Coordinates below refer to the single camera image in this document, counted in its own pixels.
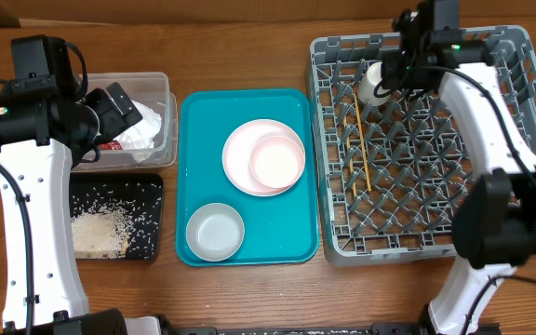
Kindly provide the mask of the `red snack wrapper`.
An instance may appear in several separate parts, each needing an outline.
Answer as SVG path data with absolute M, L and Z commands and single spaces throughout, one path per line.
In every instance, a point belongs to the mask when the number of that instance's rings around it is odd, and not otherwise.
M 99 144 L 98 149 L 102 151 L 120 151 L 122 146 L 118 141 L 109 141 Z

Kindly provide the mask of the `cream paper cup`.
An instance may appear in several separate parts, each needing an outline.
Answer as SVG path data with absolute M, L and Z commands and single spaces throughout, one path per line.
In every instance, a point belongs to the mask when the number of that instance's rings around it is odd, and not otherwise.
M 372 106 L 381 106 L 390 100 L 389 96 L 377 98 L 374 95 L 376 86 L 382 81 L 382 63 L 380 61 L 370 65 L 361 78 L 357 87 L 357 98 L 362 104 L 371 104 Z

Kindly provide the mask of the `white napkin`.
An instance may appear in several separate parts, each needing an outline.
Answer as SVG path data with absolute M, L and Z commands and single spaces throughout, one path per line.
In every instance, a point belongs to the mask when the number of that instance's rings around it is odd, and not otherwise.
M 153 109 L 137 102 L 132 102 L 142 116 L 142 120 L 114 138 L 123 150 L 135 150 L 133 159 L 140 163 L 148 159 L 154 148 L 154 137 L 160 132 L 162 117 Z

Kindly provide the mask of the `wooden chopstick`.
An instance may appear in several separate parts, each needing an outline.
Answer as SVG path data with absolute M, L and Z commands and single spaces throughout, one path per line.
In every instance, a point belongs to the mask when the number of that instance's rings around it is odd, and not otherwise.
M 346 116 L 343 117 L 343 125 L 345 127 L 345 131 L 348 127 L 348 123 L 347 123 L 347 118 Z M 355 168 L 354 168 L 354 152 L 352 150 L 352 146 L 351 146 L 351 142 L 350 142 L 350 136 L 351 136 L 351 131 L 348 132 L 347 135 L 345 135 L 345 139 L 346 139 L 346 147 L 347 147 L 347 153 L 349 154 L 349 180 L 353 177 L 354 173 L 355 173 Z M 353 181 L 352 183 L 352 193 L 353 193 L 353 198 L 356 198 L 357 197 L 357 190 L 356 190 L 356 185 L 355 185 L 355 181 Z
M 371 181 L 370 181 L 370 175 L 369 175 L 369 164 L 368 164 L 367 150 L 366 150 L 364 135 L 363 135 L 362 121 L 360 117 L 360 111 L 358 108 L 359 106 L 358 106 L 357 94 L 354 92 L 353 96 L 354 96 L 354 106 L 355 106 L 355 122 L 356 122 L 356 127 L 358 129 L 358 134 L 359 134 L 363 169 L 365 172 L 367 190 L 368 192 L 371 192 L 372 188 L 371 188 Z

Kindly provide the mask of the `pile of white rice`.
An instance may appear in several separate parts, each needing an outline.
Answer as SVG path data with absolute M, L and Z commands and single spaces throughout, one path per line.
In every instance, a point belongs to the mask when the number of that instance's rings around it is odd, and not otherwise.
M 77 259 L 121 259 L 127 254 L 133 221 L 122 209 L 100 209 L 71 219 Z

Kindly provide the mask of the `large pink plate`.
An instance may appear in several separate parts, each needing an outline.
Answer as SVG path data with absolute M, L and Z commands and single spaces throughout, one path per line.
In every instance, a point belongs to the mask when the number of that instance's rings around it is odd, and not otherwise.
M 252 176 L 249 169 L 250 153 L 259 141 L 272 136 L 289 137 L 304 148 L 300 136 L 291 127 L 271 119 L 246 122 L 234 130 L 225 142 L 221 158 L 222 167 L 227 179 L 240 191 L 254 196 L 273 196 L 285 192 L 296 183 L 275 189 L 260 184 Z

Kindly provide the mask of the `small pink bowl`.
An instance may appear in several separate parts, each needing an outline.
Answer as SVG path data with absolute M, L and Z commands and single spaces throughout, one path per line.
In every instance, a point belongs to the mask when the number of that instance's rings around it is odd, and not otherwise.
M 302 145 L 286 136 L 272 136 L 259 141 L 252 149 L 249 169 L 262 185 L 281 189 L 301 177 L 305 165 Z

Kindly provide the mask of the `grey bowl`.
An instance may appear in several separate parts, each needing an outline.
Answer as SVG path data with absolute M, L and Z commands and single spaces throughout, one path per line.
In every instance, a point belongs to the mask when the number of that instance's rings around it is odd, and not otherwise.
M 245 224 L 239 213 L 223 203 L 197 209 L 186 225 L 186 242 L 203 261 L 225 261 L 234 256 L 245 238 Z

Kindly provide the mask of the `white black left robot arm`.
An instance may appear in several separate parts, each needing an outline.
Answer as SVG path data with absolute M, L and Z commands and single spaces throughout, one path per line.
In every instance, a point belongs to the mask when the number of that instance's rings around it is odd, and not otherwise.
M 6 334 L 126 334 L 117 309 L 91 313 L 76 266 L 70 171 L 111 126 L 104 103 L 52 75 L 0 92 L 0 195 L 7 250 Z

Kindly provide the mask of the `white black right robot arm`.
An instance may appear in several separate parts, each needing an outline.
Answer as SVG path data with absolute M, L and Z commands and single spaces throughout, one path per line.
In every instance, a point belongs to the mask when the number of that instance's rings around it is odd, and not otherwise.
M 373 93 L 433 91 L 449 108 L 475 183 L 454 214 L 457 257 L 422 310 L 422 334 L 474 334 L 504 280 L 536 255 L 536 154 L 507 108 L 486 42 L 467 39 L 456 1 L 422 1 L 394 19 L 400 47 L 382 56 Z

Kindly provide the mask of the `grey dishwasher rack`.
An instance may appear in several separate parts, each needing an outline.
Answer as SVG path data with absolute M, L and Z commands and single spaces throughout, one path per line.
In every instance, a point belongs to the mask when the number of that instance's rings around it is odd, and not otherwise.
M 536 154 L 536 55 L 528 33 L 511 25 L 468 28 L 464 36 L 489 46 L 507 108 Z M 390 95 L 381 106 L 357 99 L 372 188 L 368 192 L 353 93 L 368 67 L 399 44 L 397 34 L 384 33 L 319 37 L 309 47 L 324 252 L 336 266 L 453 256 L 451 220 L 475 183 L 449 108 L 437 94 L 416 89 Z M 350 180 L 344 137 L 349 131 L 355 154 Z

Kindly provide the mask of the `clear plastic bin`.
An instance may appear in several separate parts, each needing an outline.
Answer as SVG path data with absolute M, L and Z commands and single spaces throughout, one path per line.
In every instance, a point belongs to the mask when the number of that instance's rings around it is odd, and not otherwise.
M 102 151 L 100 160 L 86 161 L 73 168 L 74 172 L 112 171 L 134 168 L 169 166 L 176 159 L 179 126 L 175 96 L 170 92 L 168 77 L 162 72 L 103 73 L 88 76 L 88 88 L 107 88 L 117 82 L 131 101 L 137 101 L 160 114 L 163 121 L 160 132 L 154 137 L 152 155 L 137 163 L 135 150 Z

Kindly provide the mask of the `black rectangular tray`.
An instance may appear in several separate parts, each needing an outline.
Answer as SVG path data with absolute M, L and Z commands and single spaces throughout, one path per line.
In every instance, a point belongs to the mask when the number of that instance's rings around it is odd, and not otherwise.
M 127 254 L 121 259 L 151 261 L 159 243 L 163 179 L 152 173 L 85 173 L 70 177 L 71 219 L 100 209 L 124 209 L 133 221 Z

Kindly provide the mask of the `teal serving tray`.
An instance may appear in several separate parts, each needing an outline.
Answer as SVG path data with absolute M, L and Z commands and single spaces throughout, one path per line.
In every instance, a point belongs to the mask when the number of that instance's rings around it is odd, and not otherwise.
M 307 154 L 301 179 L 282 194 L 259 197 L 238 190 L 222 167 L 222 150 L 231 133 L 256 119 L 271 119 L 291 127 Z M 207 262 L 186 242 L 192 214 L 210 203 L 234 208 L 245 224 L 245 237 L 227 265 L 297 263 L 318 250 L 318 201 L 311 113 L 297 89 L 201 91 L 181 106 L 179 177 L 175 249 L 180 259 L 197 267 Z

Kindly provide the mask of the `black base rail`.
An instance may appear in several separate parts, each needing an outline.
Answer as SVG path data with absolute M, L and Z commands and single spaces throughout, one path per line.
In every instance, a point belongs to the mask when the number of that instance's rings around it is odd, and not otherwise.
M 416 323 L 374 323 L 366 327 L 336 328 L 214 328 L 175 327 L 158 315 L 162 334 L 170 335 L 425 335 L 429 331 Z

